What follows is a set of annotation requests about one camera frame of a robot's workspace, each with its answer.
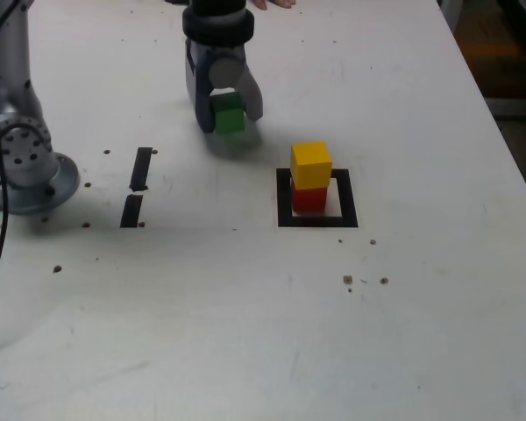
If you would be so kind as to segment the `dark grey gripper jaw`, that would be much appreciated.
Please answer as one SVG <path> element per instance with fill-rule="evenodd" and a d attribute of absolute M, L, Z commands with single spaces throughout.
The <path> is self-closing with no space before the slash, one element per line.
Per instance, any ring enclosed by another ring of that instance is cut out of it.
<path fill-rule="evenodd" d="M 215 54 L 209 47 L 186 39 L 186 85 L 197 124 L 204 133 L 212 133 L 215 129 L 210 102 L 210 94 L 214 89 L 210 81 L 210 68 L 214 62 Z"/>

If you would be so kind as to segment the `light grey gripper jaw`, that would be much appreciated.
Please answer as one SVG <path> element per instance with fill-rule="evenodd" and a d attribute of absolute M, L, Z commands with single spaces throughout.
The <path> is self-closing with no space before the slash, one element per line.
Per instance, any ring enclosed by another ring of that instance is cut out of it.
<path fill-rule="evenodd" d="M 240 95 L 246 116 L 257 121 L 263 117 L 263 99 L 258 83 L 245 61 L 225 57 L 210 67 L 209 79 L 216 89 L 233 89 Z"/>

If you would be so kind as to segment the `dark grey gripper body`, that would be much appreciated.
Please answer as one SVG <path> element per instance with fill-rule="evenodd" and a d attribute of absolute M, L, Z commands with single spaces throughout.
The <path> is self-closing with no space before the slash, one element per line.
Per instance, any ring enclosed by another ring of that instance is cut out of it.
<path fill-rule="evenodd" d="M 232 58 L 234 60 L 245 63 L 245 49 L 242 46 L 234 48 L 222 48 L 205 46 L 194 41 L 191 42 L 191 57 L 194 65 L 198 67 L 200 63 L 210 55 L 220 58 Z"/>

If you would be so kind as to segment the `person's hand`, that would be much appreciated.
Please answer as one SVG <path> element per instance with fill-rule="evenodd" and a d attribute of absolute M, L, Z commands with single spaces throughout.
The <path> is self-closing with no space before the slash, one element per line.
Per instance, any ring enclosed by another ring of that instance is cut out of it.
<path fill-rule="evenodd" d="M 252 3 L 260 10 L 266 11 L 268 4 L 274 4 L 282 9 L 291 9 L 296 5 L 296 0 L 252 0 Z"/>

